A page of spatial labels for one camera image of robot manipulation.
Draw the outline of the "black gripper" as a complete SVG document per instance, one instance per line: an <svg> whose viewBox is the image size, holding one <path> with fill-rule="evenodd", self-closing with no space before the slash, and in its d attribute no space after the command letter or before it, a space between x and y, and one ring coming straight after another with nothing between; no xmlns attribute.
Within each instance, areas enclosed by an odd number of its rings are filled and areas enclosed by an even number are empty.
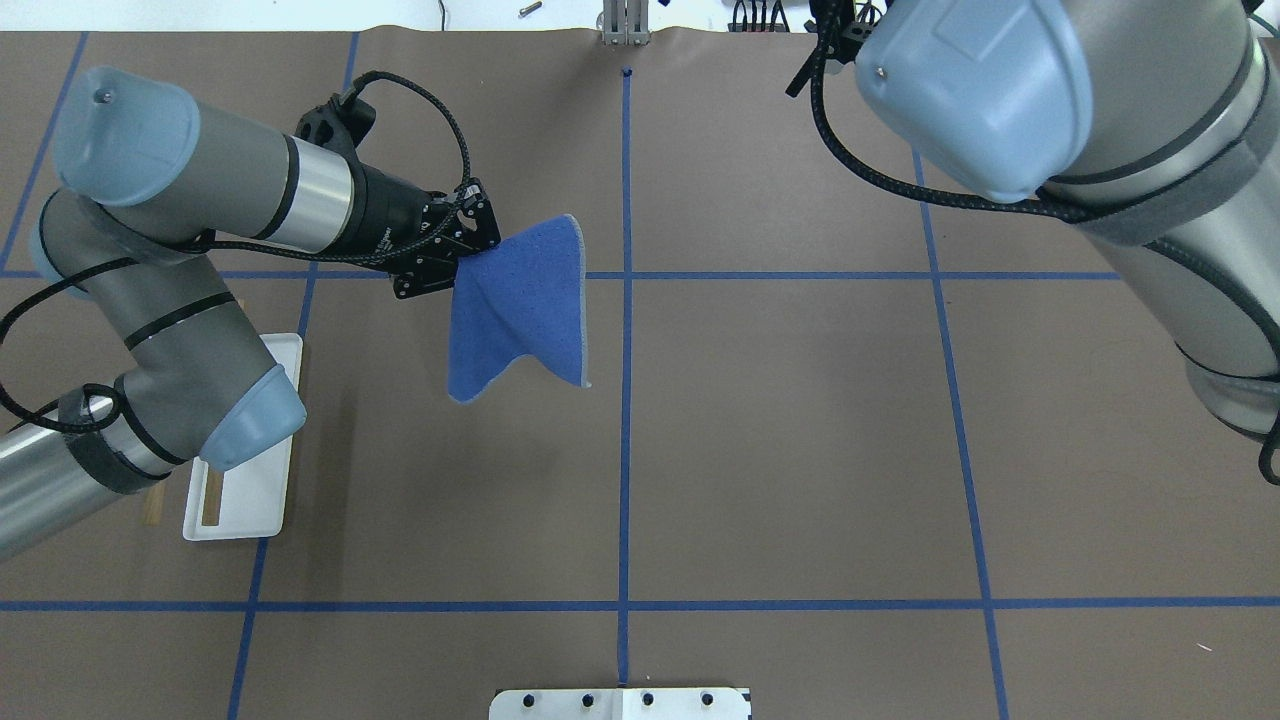
<svg viewBox="0 0 1280 720"><path fill-rule="evenodd" d="M346 225L346 261L390 274L398 300L454 287L462 256L497 249L500 229L483 182L428 191L348 161L356 204Z"/></svg>

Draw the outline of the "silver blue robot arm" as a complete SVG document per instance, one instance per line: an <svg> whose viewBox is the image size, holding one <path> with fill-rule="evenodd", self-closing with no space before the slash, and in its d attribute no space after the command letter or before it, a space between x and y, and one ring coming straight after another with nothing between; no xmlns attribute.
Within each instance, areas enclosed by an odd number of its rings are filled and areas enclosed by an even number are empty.
<svg viewBox="0 0 1280 720"><path fill-rule="evenodd" d="M460 150L454 190L424 190L360 159L376 120L361 94L380 81L442 114ZM412 299L452 288L463 258L500 243L458 122L390 72L356 77L284 132L177 85L95 67L72 83L52 150L60 184L31 240L47 286L4 315L3 333L76 291L134 366L37 410L3 395L19 420L3 437L4 559L195 457L225 471L303 425L300 392L211 251L371 269Z"/></svg>
<svg viewBox="0 0 1280 720"><path fill-rule="evenodd" d="M1277 482L1277 61L1243 1L899 1L860 95L966 188L1075 225Z"/></svg>

